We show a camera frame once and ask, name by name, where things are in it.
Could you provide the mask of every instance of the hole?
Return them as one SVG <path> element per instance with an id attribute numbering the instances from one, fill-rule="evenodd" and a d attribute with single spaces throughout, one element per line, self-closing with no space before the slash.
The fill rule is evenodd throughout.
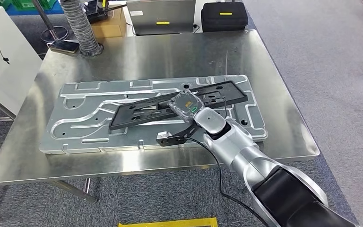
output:
<path id="1" fill-rule="evenodd" d="M 132 121 L 134 121 L 134 120 L 138 120 L 138 119 L 140 119 L 141 118 L 141 115 L 139 115 L 139 116 L 135 116 L 135 117 L 132 117 Z"/>

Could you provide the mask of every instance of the cardboard box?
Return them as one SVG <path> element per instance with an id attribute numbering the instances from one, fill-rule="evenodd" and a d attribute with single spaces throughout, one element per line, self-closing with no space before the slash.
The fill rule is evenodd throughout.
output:
<path id="1" fill-rule="evenodd" d="M 107 20 L 91 25 L 96 38 L 126 36 L 126 18 L 124 17 L 123 9 L 110 11 L 108 12 L 108 16 L 109 18 Z"/>

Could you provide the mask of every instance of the laptop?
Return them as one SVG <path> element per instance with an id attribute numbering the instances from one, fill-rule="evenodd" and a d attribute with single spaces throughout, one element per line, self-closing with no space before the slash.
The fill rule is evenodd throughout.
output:
<path id="1" fill-rule="evenodd" d="M 128 1 L 136 35 L 191 33 L 196 0 Z"/>

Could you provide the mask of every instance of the gray carpet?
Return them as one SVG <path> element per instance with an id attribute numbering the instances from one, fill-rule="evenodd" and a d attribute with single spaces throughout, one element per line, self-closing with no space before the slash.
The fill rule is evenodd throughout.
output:
<path id="1" fill-rule="evenodd" d="M 243 1 L 363 225 L 363 4 Z"/>
<path id="2" fill-rule="evenodd" d="M 36 43 L 39 35 L 37 32 L 32 35 L 32 32 L 42 31 L 44 27 L 40 22 L 29 21 L 30 18 L 15 18 L 14 21 L 26 37 L 30 33 L 28 39 L 40 53 L 44 46 Z M 284 77 L 300 75 L 299 71 L 282 74 Z M 9 128 L 9 122 L 0 122 L 0 145 Z M 325 146 L 333 142 L 322 135 L 315 134 L 315 137 L 324 152 L 328 152 Z M 291 165 L 303 170 L 325 190 L 332 209 L 356 221 L 323 155 Z M 225 172 L 225 191 L 249 204 L 236 174 Z M 217 217 L 221 227 L 262 226 L 249 212 L 221 197 L 217 181 L 216 169 L 97 178 L 92 180 L 91 188 L 91 194 L 99 197 L 96 204 L 89 204 L 47 183 L 0 186 L 0 226 L 117 226 L 119 222 L 204 217 Z M 83 185 L 82 180 L 71 183 L 79 188 Z"/>

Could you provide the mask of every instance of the black bracket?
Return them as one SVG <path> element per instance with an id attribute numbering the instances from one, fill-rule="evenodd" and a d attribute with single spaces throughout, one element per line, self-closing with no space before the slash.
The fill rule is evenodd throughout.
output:
<path id="1" fill-rule="evenodd" d="M 218 108 L 247 101 L 247 95 L 233 81 L 190 89 L 206 107 Z M 109 130 L 117 130 L 153 121 L 176 117 L 168 106 L 171 98 L 179 92 L 153 97 L 134 103 L 120 105 L 109 125 Z"/>
<path id="2" fill-rule="evenodd" d="M 185 137 L 191 137 L 198 129 L 199 126 L 193 122 L 193 124 L 191 124 L 185 130 L 166 138 L 156 139 L 156 142 L 162 147 L 183 144 L 187 141 Z"/>

